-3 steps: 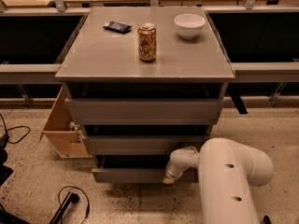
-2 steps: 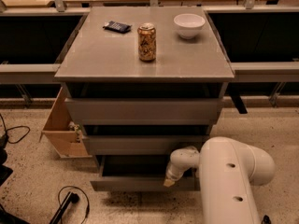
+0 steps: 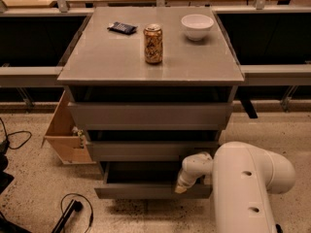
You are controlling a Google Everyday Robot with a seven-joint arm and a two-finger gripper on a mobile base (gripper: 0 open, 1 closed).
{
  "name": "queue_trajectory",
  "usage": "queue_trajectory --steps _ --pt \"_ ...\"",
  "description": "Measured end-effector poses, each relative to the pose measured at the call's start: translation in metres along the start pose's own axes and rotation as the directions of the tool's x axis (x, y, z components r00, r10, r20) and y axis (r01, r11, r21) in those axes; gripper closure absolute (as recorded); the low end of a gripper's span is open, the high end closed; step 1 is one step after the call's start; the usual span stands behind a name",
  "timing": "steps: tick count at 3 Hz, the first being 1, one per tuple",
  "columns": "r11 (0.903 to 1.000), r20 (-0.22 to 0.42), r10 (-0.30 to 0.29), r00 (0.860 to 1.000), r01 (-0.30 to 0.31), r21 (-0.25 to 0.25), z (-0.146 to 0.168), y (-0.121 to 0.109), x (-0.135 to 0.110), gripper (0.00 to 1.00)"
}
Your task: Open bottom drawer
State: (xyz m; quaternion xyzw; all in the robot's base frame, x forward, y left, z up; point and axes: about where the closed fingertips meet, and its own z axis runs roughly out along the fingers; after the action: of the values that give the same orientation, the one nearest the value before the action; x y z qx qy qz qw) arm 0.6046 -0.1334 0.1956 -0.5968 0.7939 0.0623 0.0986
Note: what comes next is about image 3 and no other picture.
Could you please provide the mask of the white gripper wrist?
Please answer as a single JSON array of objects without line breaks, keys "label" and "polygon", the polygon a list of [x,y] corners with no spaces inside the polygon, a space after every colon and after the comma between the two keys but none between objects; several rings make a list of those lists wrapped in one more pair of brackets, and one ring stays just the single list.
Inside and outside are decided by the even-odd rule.
[{"label": "white gripper wrist", "polygon": [[187,189],[193,187],[196,180],[202,176],[203,174],[201,172],[188,171],[182,168],[178,174],[175,192],[178,194],[185,193]]}]

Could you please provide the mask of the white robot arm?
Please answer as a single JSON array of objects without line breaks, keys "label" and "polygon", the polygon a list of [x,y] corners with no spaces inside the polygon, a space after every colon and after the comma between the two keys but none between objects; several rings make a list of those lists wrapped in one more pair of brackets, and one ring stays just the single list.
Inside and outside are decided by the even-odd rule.
[{"label": "white robot arm", "polygon": [[217,233],[281,233],[268,195],[294,187],[295,169],[286,157],[242,142],[225,143],[214,155],[186,157],[175,191],[186,192],[203,176],[212,178]]}]

